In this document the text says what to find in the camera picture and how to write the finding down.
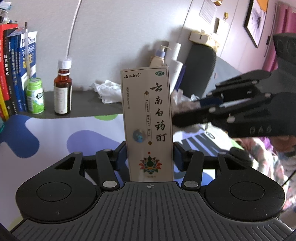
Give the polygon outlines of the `right hand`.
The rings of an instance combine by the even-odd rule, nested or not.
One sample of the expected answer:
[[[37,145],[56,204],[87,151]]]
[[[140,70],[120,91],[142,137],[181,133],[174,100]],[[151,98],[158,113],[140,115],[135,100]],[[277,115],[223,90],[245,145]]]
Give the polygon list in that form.
[[[264,145],[275,152],[290,153],[295,151],[295,136],[260,137]]]

